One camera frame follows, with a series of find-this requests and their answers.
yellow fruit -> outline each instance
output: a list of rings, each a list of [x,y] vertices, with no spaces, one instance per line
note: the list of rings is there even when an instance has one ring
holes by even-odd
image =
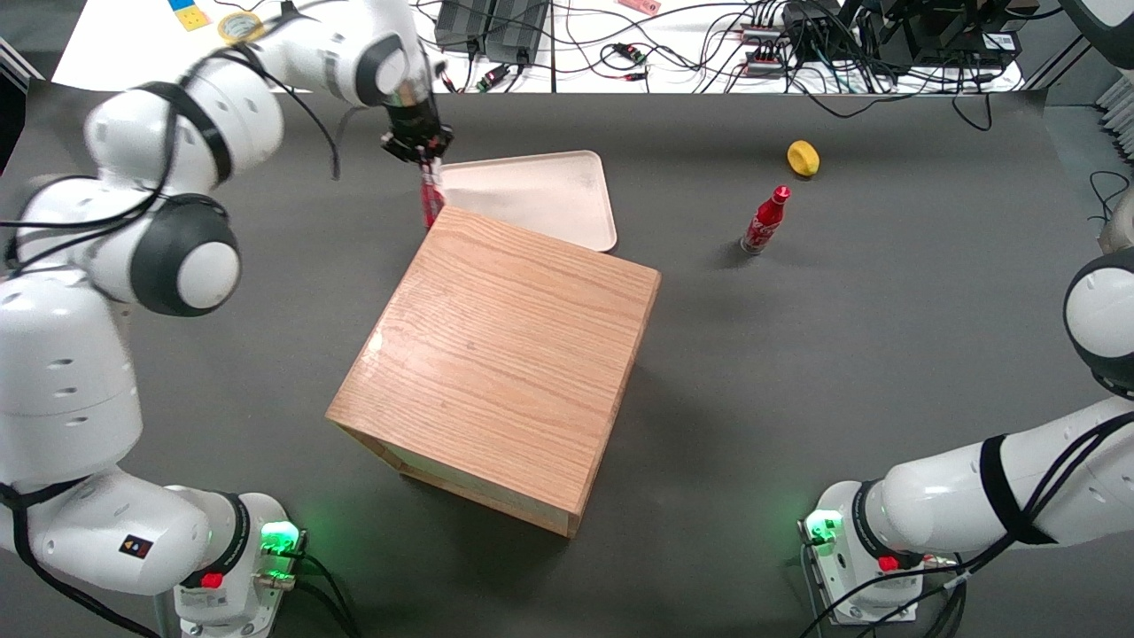
[[[819,152],[811,144],[798,139],[787,147],[787,162],[792,170],[803,177],[819,172]]]

red bottle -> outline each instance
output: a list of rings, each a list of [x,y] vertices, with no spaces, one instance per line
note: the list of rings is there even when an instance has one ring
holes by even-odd
[[[787,186],[778,186],[772,196],[756,209],[756,214],[752,216],[747,231],[741,237],[741,247],[748,254],[760,254],[764,246],[772,239],[772,232],[779,228],[784,220],[784,202],[792,196],[792,189]]]

sticker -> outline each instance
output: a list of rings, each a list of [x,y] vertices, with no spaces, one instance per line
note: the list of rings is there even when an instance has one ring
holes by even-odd
[[[657,16],[658,11],[661,9],[661,2],[655,0],[618,0],[618,3],[624,7],[629,7],[635,11],[642,11],[648,16]]]
[[[1016,43],[1012,40],[1012,36],[1007,33],[985,33],[984,34],[984,45],[989,49],[999,49],[1001,51],[1015,51]]]
[[[228,606],[228,592],[220,589],[180,589],[181,604],[187,607],[215,609]]]
[[[146,541],[137,536],[127,536],[126,541],[122,541],[122,544],[118,547],[118,551],[144,561],[151,547],[153,547],[153,541]]]

wooden surface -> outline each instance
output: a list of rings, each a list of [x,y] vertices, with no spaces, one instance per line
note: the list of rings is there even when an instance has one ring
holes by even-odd
[[[447,207],[327,417],[404,474],[573,536],[659,282]]]

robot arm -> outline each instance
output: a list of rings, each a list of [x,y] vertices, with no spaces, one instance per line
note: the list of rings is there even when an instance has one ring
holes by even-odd
[[[801,528],[828,603],[845,597],[836,622],[874,622],[905,609],[921,593],[928,555],[982,552],[1005,538],[1013,548],[1067,546],[1134,530],[1134,427],[1124,427],[1134,422],[1134,248],[1100,256],[1073,278],[1064,321],[1075,351],[1116,397],[1027,432],[902,463],[879,480],[836,484],[819,499]],[[1041,479],[1052,467],[1069,468],[1065,451],[1100,426],[1112,433],[1031,520],[1022,510]],[[881,575],[895,578],[868,586]],[[915,610],[896,620],[914,620]]]
[[[281,141],[262,76],[384,107],[383,142],[403,160],[445,152],[451,133],[409,7],[354,3],[365,19],[341,29],[285,3],[260,40],[202,59],[177,83],[112,96],[85,125],[98,177],[42,179],[22,202],[15,269],[0,280],[0,547],[41,578],[53,578],[44,565],[117,592],[176,589],[194,636],[271,630],[291,560],[263,550],[301,543],[280,504],[162,488],[117,467],[142,433],[128,316],[135,306],[196,316],[234,291],[238,244],[204,193]],[[56,488],[44,502],[17,497]]]

